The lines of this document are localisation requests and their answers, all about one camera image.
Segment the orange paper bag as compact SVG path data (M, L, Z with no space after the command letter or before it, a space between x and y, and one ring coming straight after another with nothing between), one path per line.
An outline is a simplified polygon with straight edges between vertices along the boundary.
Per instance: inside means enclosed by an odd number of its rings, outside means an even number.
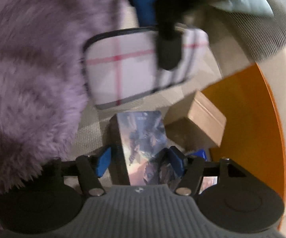
M286 201L286 148L273 93L254 64L203 90L224 114L221 145L211 149L220 162L217 185L198 198L216 225L255 234L277 226Z

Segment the purple fluffy blanket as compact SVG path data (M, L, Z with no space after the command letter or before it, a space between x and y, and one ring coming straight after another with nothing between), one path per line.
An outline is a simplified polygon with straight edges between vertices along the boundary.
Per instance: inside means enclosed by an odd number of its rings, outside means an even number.
M83 45L119 24L120 0L0 0L0 195L67 156L88 102Z

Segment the blue tin case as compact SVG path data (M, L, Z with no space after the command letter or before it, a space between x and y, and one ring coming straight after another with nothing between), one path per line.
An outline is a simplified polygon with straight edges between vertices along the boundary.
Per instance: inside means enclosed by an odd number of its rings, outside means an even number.
M206 150L204 150L204 149L200 149L197 151L191 151L191 152L187 153L187 157L201 157L205 161L208 161Z

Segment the houndstooth cushion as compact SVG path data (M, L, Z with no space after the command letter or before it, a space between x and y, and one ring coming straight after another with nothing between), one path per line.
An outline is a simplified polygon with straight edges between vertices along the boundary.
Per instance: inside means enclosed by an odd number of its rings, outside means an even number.
M286 9L277 0L267 0L272 17L237 12L221 12L245 52L256 62L266 60L286 47Z

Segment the white plaid pouch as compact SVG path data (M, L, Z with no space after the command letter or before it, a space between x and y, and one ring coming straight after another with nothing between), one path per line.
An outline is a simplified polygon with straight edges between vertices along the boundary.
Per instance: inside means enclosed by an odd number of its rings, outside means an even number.
M86 87L94 106L108 109L181 84L196 75L208 35L201 29L182 31L182 58L173 70L158 65L152 27L96 35L83 47Z

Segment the illustrated card box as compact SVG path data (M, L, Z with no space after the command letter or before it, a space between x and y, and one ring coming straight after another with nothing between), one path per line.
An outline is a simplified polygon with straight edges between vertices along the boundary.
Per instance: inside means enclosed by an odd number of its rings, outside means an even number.
M160 111L121 112L109 123L109 172L115 185L160 185L174 189L181 180L169 161Z

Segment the brown cardboard box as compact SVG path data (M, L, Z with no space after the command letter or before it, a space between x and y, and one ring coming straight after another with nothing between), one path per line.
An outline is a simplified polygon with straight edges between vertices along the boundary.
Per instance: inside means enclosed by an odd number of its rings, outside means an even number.
M170 106L163 120L167 137L186 151L220 147L226 122L199 90Z

